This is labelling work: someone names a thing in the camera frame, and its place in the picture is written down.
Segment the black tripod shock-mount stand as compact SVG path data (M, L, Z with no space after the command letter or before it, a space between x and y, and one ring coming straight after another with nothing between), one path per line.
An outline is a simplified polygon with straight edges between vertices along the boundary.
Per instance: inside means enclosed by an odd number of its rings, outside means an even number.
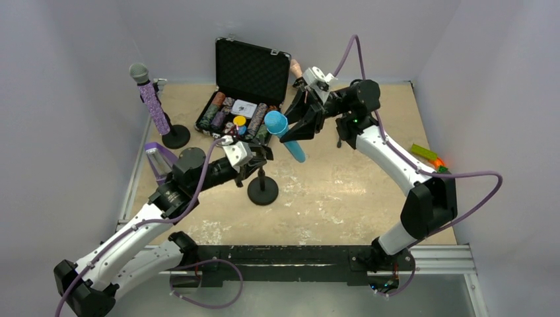
M293 83L293 88L299 90L299 89L304 88L305 85L306 85L306 82L305 82L303 76L300 76L300 77L298 77L298 78L295 79L295 81L294 81L294 83ZM339 139L337 140L337 145L336 145L336 147L337 147L338 149L340 149L341 146L342 146L342 140L339 138Z

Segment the pink microphone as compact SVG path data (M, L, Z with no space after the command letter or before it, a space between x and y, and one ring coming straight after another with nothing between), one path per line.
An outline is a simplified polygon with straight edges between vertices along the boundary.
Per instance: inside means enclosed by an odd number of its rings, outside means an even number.
M303 71L296 59L292 59L290 62L290 72L295 79L302 78Z

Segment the black round-base clip stand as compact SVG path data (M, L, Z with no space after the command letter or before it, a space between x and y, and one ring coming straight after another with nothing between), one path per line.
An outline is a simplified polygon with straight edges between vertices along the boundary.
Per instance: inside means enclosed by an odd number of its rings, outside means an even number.
M160 135L163 145L169 149L179 149L185 146L190 140L190 131L184 125L172 124L166 112L164 112L164 114L170 124L171 130L167 135Z

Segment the purple glitter microphone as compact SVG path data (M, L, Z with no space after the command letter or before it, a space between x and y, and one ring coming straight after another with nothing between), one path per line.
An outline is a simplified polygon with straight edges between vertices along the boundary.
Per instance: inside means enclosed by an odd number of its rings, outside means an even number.
M136 82L141 100L146 105L151 119L160 135L170 133L170 124L166 119L158 94L149 77L147 67L142 63L133 63L129 67L129 75Z

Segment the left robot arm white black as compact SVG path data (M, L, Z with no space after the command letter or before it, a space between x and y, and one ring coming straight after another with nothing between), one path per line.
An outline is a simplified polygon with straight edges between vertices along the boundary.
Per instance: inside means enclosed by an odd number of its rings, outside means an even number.
M77 261L63 260L54 268L60 301L55 314L68 306L77 316L105 316L127 292L168 269L204 270L219 261L204 259L187 234L172 233L153 251L146 245L179 223L199 203L199 194L225 182L243 181L273 159L265 145L230 140L213 142L225 156L211 160L211 151L183 150L166 180L139 213L91 253Z

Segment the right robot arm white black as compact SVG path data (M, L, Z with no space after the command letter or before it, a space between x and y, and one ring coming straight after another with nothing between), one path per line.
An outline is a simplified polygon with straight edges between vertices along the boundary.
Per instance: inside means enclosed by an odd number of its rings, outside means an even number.
M292 125L282 143L310 140L328 118L335 118L339 138L372 159L405 194L399 221L372 241L371 259L390 258L418 242L457 215L456 185L448 172L442 174L423 164L399 146L374 118L380 108L380 87L370 80L355 80L348 87L328 92L300 86L285 112Z

